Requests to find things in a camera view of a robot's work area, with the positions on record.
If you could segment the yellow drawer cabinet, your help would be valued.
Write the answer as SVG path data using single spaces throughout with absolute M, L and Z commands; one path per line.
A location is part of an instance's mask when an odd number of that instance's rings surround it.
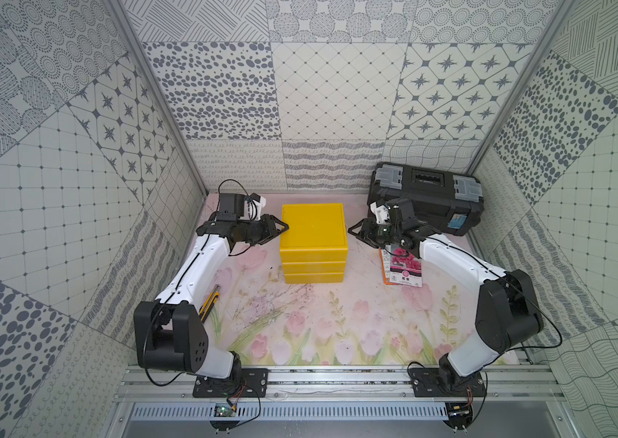
M 280 257 L 287 284 L 335 284 L 347 267 L 347 227 L 342 204 L 286 204 Z

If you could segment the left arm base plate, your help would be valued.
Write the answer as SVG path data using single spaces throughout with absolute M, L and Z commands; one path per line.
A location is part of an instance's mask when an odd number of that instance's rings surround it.
M 197 377 L 193 397 L 196 399 L 263 398 L 267 392 L 268 380 L 269 370 L 265 368 L 234 370 L 227 379 Z

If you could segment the orange seed bag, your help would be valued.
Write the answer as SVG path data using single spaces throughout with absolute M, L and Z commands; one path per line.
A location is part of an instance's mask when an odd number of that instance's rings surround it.
M 390 269 L 391 256 L 386 250 L 380 249 L 379 253 L 380 253 L 380 260 L 381 260 L 381 272 L 382 272 L 383 282 L 387 286 L 392 286 L 392 283 L 389 280 L 389 274 L 390 274 L 389 269 Z

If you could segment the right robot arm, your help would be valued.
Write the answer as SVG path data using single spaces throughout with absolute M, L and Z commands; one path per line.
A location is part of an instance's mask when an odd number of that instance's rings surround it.
M 477 298 L 473 334 L 439 359 L 439 380 L 445 387 L 479 379 L 483 368 L 545 326 L 528 274 L 483 261 L 425 222 L 380 224 L 369 217 L 351 226 L 348 233 L 372 248 L 403 249 L 438 266 Z

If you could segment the pink flower seed bag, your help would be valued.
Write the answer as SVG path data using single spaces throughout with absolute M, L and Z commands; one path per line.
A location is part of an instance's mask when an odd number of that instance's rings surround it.
M 389 280 L 392 286 L 422 286 L 422 265 L 420 259 L 414 257 L 403 248 L 388 246 L 386 250 L 391 256 Z

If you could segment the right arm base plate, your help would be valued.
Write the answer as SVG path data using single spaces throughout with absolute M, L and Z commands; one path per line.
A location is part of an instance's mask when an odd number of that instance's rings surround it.
M 407 374 L 415 397 L 484 397 L 486 388 L 480 373 L 468 377 L 436 368 L 408 368 Z

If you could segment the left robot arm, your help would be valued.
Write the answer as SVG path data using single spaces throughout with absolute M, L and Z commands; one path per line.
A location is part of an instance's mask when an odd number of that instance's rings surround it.
M 212 280 L 236 244 L 262 246 L 289 229 L 269 214 L 257 220 L 232 217 L 203 223 L 183 267 L 154 300 L 140 302 L 134 311 L 138 366 L 239 383 L 241 361 L 212 345 L 201 310 L 211 304 Z

